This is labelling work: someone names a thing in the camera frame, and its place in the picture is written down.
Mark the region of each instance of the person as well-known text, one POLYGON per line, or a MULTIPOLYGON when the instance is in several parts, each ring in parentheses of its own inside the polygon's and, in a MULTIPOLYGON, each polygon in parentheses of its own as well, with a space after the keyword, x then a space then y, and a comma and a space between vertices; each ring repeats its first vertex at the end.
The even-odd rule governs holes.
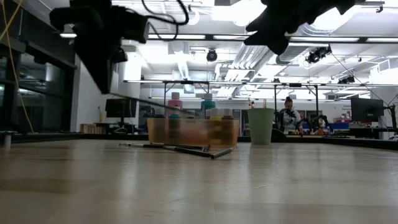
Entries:
MULTIPOLYGON (((300 113, 297 110, 293 109, 293 100, 290 97, 286 98, 285 109, 280 112, 283 113, 284 130, 296 130, 297 123, 300 122, 301 117, 300 113)), ((298 131, 300 134, 303 134, 302 124, 299 124, 298 131)))

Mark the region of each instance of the yellow cable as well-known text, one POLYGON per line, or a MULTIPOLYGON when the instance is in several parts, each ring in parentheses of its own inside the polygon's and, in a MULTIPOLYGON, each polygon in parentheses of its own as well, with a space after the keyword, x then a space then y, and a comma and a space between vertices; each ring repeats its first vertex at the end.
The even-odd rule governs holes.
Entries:
POLYGON ((7 17, 6 17, 6 4, 5 4, 5 2, 2 3, 2 13, 3 13, 3 16, 4 16, 4 24, 6 25, 6 29, 4 30, 3 34, 1 34, 0 40, 3 38, 4 34, 6 34, 7 43, 8 43, 8 49, 9 49, 10 59, 11 59, 11 65, 12 65, 12 71, 13 71, 13 73, 14 73, 14 78, 15 78, 15 86, 16 86, 16 88, 17 88, 17 90, 18 90, 19 97, 21 98, 22 108, 24 109, 25 117, 26 117, 27 122, 29 123, 30 130, 32 131, 32 133, 34 133, 32 123, 30 122, 29 116, 27 115, 27 111, 26 111, 24 99, 23 99, 23 97, 22 97, 22 94, 21 94, 20 91, 19 91, 19 81, 18 81, 17 72, 15 71, 14 59, 13 59, 13 57, 12 57, 12 48, 11 48, 11 43, 10 43, 10 36, 9 36, 9 33, 8 33, 8 28, 9 28, 9 26, 11 25, 12 21, 14 20, 15 15, 18 13, 18 10, 19 10, 19 8, 20 8, 22 2, 23 2, 23 0, 21 0, 21 1, 19 2, 17 9, 16 9, 16 11, 14 12, 14 14, 12 15, 12 17, 11 17, 11 19, 10 19, 10 21, 9 21, 8 24, 7 24, 7 17))

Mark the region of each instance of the green cup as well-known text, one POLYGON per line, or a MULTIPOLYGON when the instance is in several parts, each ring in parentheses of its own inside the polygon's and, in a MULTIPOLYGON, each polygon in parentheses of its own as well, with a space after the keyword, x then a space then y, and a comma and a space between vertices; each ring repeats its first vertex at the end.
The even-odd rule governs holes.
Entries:
POLYGON ((251 144, 269 145, 271 143, 274 111, 269 108, 248 110, 251 144))

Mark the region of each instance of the transparent plastic bin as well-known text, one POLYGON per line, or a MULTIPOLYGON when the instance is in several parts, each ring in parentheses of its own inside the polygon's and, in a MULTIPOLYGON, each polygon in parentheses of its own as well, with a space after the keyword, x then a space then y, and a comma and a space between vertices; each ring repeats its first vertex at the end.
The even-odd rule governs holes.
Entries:
POLYGON ((188 146, 235 146, 238 120, 148 118, 150 143, 188 146))

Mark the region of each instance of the security camera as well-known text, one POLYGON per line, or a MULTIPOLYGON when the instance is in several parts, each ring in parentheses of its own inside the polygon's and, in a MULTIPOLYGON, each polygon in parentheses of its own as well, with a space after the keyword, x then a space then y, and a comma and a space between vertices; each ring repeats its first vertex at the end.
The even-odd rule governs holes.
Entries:
POLYGON ((216 50, 210 49, 209 52, 207 53, 206 59, 208 62, 215 62, 217 60, 216 50))

